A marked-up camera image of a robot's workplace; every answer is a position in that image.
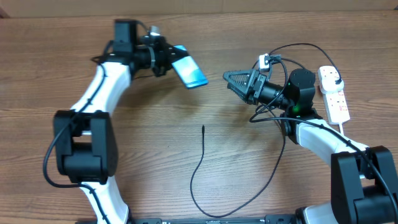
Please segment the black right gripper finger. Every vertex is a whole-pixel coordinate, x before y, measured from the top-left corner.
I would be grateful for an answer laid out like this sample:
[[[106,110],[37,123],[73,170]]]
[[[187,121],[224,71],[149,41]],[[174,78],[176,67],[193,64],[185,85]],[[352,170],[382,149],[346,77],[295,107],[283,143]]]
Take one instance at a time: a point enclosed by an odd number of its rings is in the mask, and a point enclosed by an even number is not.
[[[255,69],[224,72],[223,79],[233,86],[249,86],[258,74]]]
[[[227,84],[227,89],[231,90],[232,92],[234,92],[238,97],[240,97],[240,99],[242,99],[245,103],[247,104],[253,104],[253,101],[250,97],[250,94],[245,92],[245,91],[241,91],[239,90],[236,86],[232,85],[232,84]]]

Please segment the Samsung Galaxy smartphone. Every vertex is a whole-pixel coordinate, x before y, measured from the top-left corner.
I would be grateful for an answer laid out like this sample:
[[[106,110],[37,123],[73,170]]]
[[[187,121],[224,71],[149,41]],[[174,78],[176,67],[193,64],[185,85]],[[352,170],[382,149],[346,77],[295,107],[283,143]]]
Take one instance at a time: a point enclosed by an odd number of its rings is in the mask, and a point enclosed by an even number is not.
[[[208,84],[205,74],[191,55],[172,62],[172,66],[187,89],[198,88]]]

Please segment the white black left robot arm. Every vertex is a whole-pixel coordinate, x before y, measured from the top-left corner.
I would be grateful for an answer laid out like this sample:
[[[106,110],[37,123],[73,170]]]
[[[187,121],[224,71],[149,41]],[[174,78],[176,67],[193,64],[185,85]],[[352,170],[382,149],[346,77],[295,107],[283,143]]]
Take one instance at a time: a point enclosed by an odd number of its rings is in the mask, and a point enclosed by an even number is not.
[[[88,197],[97,223],[134,223],[116,183],[118,147],[111,115],[136,72],[151,69],[161,77],[186,59],[182,45],[169,44],[154,26],[138,34],[141,21],[116,19],[114,38],[101,55],[91,58],[96,75],[69,110],[53,118],[53,140],[43,161],[43,175],[60,189],[79,188]]]

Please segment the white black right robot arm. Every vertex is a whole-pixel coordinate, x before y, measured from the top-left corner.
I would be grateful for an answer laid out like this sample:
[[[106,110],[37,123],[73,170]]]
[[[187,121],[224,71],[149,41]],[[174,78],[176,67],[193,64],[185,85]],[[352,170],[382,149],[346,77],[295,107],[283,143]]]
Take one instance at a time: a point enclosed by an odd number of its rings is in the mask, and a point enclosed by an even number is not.
[[[283,110],[277,117],[283,134],[330,166],[330,201],[298,209],[295,223],[397,222],[397,172],[391,151],[352,141],[317,114],[314,73],[295,69],[283,86],[269,82],[259,70],[228,71],[223,78],[245,103]]]

